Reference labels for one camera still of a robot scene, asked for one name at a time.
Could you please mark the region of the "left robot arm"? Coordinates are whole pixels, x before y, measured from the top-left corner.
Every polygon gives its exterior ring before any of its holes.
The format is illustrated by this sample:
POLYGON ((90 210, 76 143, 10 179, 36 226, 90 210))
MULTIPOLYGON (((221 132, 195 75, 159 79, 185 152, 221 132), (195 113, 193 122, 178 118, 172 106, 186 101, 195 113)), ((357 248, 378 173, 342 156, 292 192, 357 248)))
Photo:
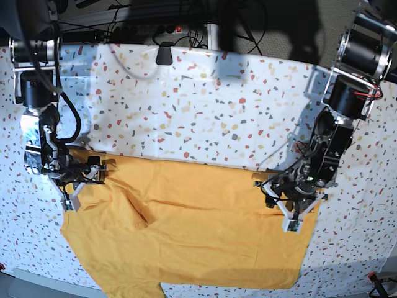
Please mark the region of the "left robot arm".
POLYGON ((367 1, 343 33, 321 96, 324 108, 314 121, 308 143, 296 142, 300 157, 255 186, 268 208, 283 213, 286 232, 299 232, 303 218, 321 200, 321 190, 336 186, 342 155, 350 147, 354 121, 366 120, 380 83, 391 71, 396 48, 396 1, 367 1))

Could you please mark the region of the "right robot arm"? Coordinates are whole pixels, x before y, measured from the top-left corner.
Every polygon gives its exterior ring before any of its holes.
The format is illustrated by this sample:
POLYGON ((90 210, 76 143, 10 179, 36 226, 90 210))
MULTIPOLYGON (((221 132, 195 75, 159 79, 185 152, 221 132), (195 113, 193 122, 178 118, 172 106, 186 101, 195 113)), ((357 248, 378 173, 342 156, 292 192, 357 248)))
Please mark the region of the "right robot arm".
POLYGON ((25 107, 21 128, 25 168, 45 175, 58 189, 65 210, 78 210, 78 194, 87 184, 103 184, 99 156, 83 163, 68 145, 81 132, 81 118, 60 81, 61 32, 56 1, 1 1, 1 27, 9 34, 14 66, 14 102, 25 107), (63 99, 76 121, 72 136, 58 138, 58 102, 63 99))

